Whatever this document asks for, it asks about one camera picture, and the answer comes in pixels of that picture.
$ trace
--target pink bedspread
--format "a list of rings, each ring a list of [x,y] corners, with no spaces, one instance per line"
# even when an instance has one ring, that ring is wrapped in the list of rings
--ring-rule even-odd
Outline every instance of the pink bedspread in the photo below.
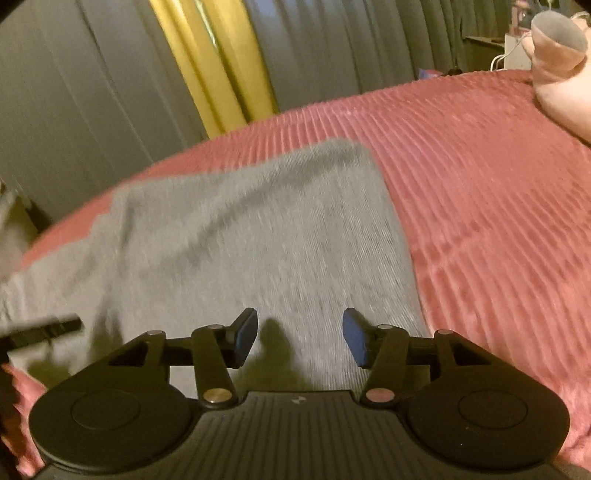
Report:
[[[571,413],[563,456],[591,469],[591,150],[532,96],[521,72],[424,80],[251,125],[136,179],[357,139],[404,225],[429,327],[458,331],[559,393]],[[25,265],[85,236],[109,202],[57,225]]]

